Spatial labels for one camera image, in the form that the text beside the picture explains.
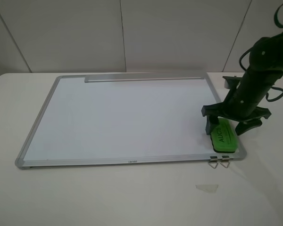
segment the whiteboard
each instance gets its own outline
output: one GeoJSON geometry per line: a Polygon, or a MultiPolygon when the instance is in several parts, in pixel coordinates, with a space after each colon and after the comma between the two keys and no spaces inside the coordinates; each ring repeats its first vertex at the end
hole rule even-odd
{"type": "Polygon", "coordinates": [[[173,73],[117,77],[59,77],[24,147],[22,167],[217,155],[201,115],[203,105],[216,103],[207,79],[173,73]]]}

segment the table surface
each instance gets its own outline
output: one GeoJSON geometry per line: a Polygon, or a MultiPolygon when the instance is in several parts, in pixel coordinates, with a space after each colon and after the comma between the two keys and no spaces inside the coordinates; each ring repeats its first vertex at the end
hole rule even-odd
{"type": "MultiPolygon", "coordinates": [[[[283,225],[283,98],[260,103],[272,116],[241,135],[248,156],[228,169],[198,162],[19,170],[14,161],[59,75],[70,73],[0,76],[0,226],[283,225]]],[[[209,73],[221,99],[224,75],[242,73],[209,73]]]]}

